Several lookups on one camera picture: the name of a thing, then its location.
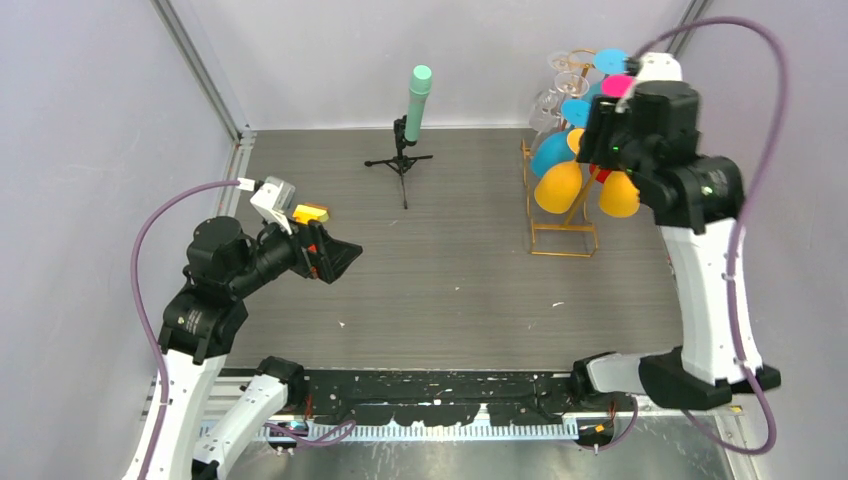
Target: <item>yellow cup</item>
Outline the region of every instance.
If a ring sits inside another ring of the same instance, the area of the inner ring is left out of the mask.
[[[598,199],[601,211],[615,218],[627,218],[639,211],[639,190],[621,171],[609,174]]]
[[[576,161],[558,163],[536,185],[533,197],[543,210],[565,213],[583,186],[583,172]]]
[[[584,130],[582,128],[575,128],[568,132],[568,136],[565,137],[565,141],[568,143],[568,148],[570,148],[575,155],[580,152],[580,139],[583,138],[583,131]]]

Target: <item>cable connector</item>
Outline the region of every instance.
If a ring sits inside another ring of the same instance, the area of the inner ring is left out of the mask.
[[[238,184],[238,187],[236,187],[236,188],[238,188],[239,190],[244,190],[245,192],[253,193],[258,188],[256,186],[256,180],[251,180],[249,178],[239,177],[238,181],[239,181],[239,184]]]
[[[742,359],[741,359],[741,358],[739,358],[739,357],[735,357],[735,358],[733,359],[733,363],[735,363],[736,365],[738,365],[738,366],[739,366],[739,368],[742,368],[742,369],[744,369],[744,370],[748,370],[748,371],[749,371],[749,372],[751,372],[751,373],[756,373],[756,372],[757,372],[757,369],[753,366],[753,362],[751,362],[750,360],[747,360],[747,359],[746,359],[746,360],[742,360]]]

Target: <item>gray table surface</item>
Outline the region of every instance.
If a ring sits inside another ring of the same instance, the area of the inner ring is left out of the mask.
[[[620,428],[629,422],[621,419]],[[715,431],[715,421],[705,419]],[[373,442],[277,456],[251,444],[231,472],[244,479],[345,480],[724,480],[727,455],[683,417],[640,418],[631,436],[601,452],[573,442]]]
[[[276,355],[315,368],[567,370],[603,351],[680,344],[677,297],[646,208],[618,220],[591,202],[601,242],[591,259],[527,253],[526,135],[425,130],[409,153],[435,158],[408,174],[404,211],[397,175],[362,164],[393,155],[391,132],[261,132],[248,176],[278,176],[297,187],[297,202],[327,205],[330,234],[365,253],[333,285],[289,273],[250,297],[229,365]],[[245,197],[237,217],[258,231]],[[556,233],[543,241],[583,244]]]

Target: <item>black mounting base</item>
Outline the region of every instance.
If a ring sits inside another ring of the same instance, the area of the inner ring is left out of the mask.
[[[250,377],[252,369],[225,368],[224,377]],[[606,411],[611,400],[630,409],[623,394],[607,394],[592,404],[572,402],[565,372],[448,370],[307,369],[308,397],[285,412],[338,425],[382,426],[392,421],[410,426],[471,423],[486,404],[492,426],[561,425],[564,412]]]
[[[639,381],[645,393],[662,408],[683,410],[709,410],[730,403],[733,394],[753,393],[747,381],[729,384],[726,381],[716,385],[705,383],[683,369],[681,353],[683,347],[660,355],[647,355],[639,362]],[[603,395],[595,391],[589,378],[589,363],[602,353],[574,362],[570,377],[571,395],[575,401],[591,399]],[[763,364],[756,372],[757,382],[763,391],[780,386],[780,371]]]
[[[409,157],[407,155],[404,155],[403,149],[415,145],[416,143],[409,142],[404,137],[404,134],[406,132],[406,115],[404,115],[403,118],[395,120],[392,131],[395,135],[395,149],[397,150],[397,155],[388,160],[367,161],[365,162],[365,166],[371,167],[374,165],[385,165],[391,168],[395,173],[400,176],[400,186],[401,190],[403,191],[403,208],[404,210],[408,210],[409,203],[406,201],[406,183],[404,182],[404,175],[412,168],[413,165],[415,165],[418,160],[428,160],[433,158],[433,156],[421,155],[418,157]]]

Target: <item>floor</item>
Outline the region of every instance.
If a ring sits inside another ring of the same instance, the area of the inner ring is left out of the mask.
[[[333,285],[284,275],[247,301],[230,366],[267,355],[311,368],[554,369],[596,353],[679,345],[680,312],[650,211],[617,220],[590,202],[591,259],[530,255],[519,129],[427,130],[407,176],[390,131],[262,132],[248,176],[283,178],[327,205],[334,238],[365,253]],[[593,190],[597,196],[598,189]],[[242,198],[237,217],[256,233]],[[584,240],[548,233],[548,247]]]

